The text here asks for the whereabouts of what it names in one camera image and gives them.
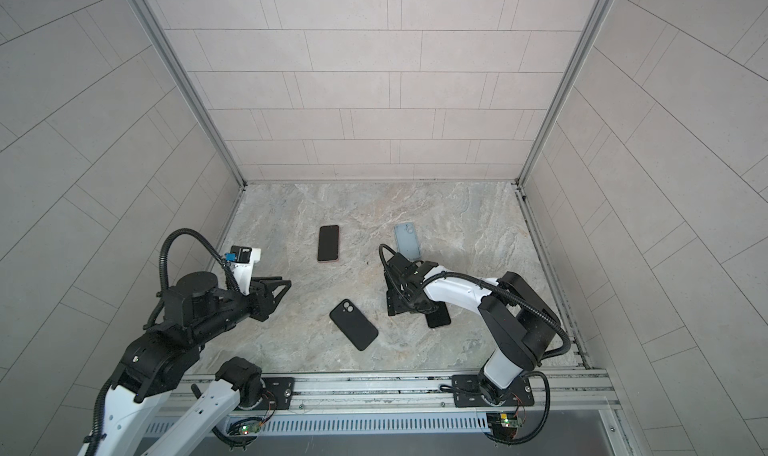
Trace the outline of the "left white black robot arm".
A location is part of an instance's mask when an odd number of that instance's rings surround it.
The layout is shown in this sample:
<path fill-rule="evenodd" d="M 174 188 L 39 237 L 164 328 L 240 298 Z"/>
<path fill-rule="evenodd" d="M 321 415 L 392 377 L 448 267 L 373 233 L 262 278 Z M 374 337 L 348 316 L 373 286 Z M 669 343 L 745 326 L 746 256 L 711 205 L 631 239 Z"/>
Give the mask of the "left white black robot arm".
<path fill-rule="evenodd" d="M 250 294 L 236 283 L 220 287 L 198 271 L 160 293 L 166 315 L 130 343 L 96 397 L 83 455 L 131 455 L 155 415 L 199 361 L 205 345 L 251 318 L 265 321 L 291 288 L 279 277 L 254 278 Z M 205 391 L 149 449 L 150 455 L 189 455 L 209 434 L 229 448 L 246 449 L 278 408 L 257 365 L 234 357 Z"/>

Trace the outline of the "black phone case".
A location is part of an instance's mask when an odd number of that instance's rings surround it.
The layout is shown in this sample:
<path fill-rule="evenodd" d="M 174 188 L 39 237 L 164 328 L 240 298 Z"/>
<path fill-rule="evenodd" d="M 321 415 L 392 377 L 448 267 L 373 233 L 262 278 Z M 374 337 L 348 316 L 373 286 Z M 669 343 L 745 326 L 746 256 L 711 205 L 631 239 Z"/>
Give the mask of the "black phone case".
<path fill-rule="evenodd" d="M 338 303 L 329 317 L 358 351 L 365 351 L 379 335 L 378 329 L 349 299 Z"/>

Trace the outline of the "green circuit board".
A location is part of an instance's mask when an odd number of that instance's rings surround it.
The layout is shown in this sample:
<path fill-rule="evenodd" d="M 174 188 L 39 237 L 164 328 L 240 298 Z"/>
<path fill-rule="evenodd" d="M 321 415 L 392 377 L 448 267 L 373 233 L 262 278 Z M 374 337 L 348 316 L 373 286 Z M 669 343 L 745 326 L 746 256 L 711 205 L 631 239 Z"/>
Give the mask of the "green circuit board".
<path fill-rule="evenodd" d="M 231 437 L 255 437 L 264 426 L 261 417 L 248 417 L 230 424 L 227 435 Z"/>
<path fill-rule="evenodd" d="M 525 423 L 519 413 L 489 412 L 486 421 L 489 435 L 500 440 L 514 440 Z"/>

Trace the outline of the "right black phone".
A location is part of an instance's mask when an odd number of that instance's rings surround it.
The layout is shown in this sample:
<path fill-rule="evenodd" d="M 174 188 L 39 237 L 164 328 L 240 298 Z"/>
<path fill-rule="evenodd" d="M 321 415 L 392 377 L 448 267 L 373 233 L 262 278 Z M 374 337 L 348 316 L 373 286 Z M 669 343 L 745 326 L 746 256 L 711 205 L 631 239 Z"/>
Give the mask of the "right black phone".
<path fill-rule="evenodd" d="M 425 315 L 427 326 L 430 329 L 448 326 L 451 324 L 451 316 L 444 302 L 436 304 L 436 310 Z"/>

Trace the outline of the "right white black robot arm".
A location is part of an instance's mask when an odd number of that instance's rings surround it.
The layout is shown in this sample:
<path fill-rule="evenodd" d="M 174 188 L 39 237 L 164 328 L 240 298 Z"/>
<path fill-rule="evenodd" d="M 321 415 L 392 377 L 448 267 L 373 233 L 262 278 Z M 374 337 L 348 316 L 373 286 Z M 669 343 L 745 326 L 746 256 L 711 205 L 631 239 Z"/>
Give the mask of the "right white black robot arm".
<path fill-rule="evenodd" d="M 571 348 L 558 316 L 517 273 L 481 279 L 399 253 L 383 260 L 383 271 L 395 314 L 420 313 L 434 327 L 450 323 L 449 305 L 481 317 L 496 344 L 478 374 L 479 392 L 492 405 L 507 401 L 513 383 L 542 361 Z"/>

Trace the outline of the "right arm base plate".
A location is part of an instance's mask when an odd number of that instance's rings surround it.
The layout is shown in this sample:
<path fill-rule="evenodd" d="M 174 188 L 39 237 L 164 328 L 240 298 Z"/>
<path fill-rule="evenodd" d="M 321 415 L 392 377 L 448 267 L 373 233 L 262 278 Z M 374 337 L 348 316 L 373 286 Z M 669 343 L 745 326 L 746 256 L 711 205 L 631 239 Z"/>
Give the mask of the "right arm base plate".
<path fill-rule="evenodd" d="M 515 408 L 531 407 L 535 404 L 530 383 L 520 376 L 515 378 L 508 388 L 500 391 L 496 391 L 477 374 L 454 374 L 450 378 L 449 386 L 457 408 Z"/>

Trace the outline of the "aluminium mounting rail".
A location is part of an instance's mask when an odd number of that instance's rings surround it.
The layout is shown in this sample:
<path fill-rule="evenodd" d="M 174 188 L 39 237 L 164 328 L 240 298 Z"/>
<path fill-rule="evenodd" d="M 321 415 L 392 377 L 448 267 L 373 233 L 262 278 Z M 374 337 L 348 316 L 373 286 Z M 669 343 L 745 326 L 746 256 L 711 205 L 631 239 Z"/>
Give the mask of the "aluminium mounting rail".
<path fill-rule="evenodd" d="M 618 394 L 608 373 L 580 367 L 543 367 L 550 387 L 552 410 L 615 409 Z M 531 414 L 544 408 L 544 383 L 527 378 L 535 404 L 515 408 L 457 408 L 450 389 L 454 374 L 477 374 L 475 370 L 408 372 L 341 372 L 264 374 L 263 377 L 292 377 L 295 386 L 290 408 L 277 416 L 374 413 L 437 413 L 467 411 L 512 411 Z"/>

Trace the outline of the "right green circuit board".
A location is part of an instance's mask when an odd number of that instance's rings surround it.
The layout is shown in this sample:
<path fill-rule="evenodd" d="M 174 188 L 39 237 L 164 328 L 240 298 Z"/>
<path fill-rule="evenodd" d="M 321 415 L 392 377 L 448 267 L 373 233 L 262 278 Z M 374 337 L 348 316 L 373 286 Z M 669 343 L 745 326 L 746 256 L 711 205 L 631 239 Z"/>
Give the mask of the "right green circuit board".
<path fill-rule="evenodd" d="M 489 435 L 500 440 L 514 440 L 525 423 L 519 413 L 489 412 L 486 421 Z"/>

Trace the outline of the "light blue phone case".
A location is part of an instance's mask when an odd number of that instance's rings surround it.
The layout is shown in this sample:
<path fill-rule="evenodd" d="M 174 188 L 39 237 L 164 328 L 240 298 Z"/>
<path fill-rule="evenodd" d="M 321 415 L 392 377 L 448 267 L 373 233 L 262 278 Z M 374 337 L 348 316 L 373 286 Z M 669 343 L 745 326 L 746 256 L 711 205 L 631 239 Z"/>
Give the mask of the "light blue phone case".
<path fill-rule="evenodd" d="M 399 223 L 394 227 L 397 250 L 406 259 L 416 261 L 421 259 L 420 244 L 412 222 Z"/>

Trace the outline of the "left green circuit board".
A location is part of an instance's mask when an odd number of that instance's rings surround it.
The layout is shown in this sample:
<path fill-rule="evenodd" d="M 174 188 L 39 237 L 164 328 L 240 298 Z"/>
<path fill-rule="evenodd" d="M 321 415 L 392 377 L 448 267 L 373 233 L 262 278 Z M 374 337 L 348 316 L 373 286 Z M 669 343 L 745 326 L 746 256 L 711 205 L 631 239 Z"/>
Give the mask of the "left green circuit board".
<path fill-rule="evenodd" d="M 227 435 L 231 437 L 255 437 L 264 426 L 261 417 L 248 417 L 230 424 Z"/>

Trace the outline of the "purple phone black screen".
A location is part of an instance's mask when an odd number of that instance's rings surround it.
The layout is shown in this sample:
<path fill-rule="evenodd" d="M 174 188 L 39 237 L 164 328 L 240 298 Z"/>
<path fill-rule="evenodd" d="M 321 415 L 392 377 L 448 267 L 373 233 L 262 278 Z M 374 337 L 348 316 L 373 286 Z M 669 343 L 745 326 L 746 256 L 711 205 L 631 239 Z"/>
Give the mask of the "purple phone black screen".
<path fill-rule="evenodd" d="M 338 225 L 325 225 L 319 228 L 318 235 L 318 262 L 332 262 L 339 258 L 339 236 L 340 227 Z"/>

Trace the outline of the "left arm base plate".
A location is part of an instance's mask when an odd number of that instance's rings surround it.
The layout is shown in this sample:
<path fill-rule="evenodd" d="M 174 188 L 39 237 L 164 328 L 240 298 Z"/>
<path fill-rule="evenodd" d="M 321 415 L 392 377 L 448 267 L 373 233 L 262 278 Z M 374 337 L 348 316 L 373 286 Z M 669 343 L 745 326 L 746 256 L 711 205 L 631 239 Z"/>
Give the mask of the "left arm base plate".
<path fill-rule="evenodd" d="M 295 386 L 292 377 L 263 377 L 259 397 L 245 406 L 239 405 L 241 411 L 272 411 L 290 408 Z"/>

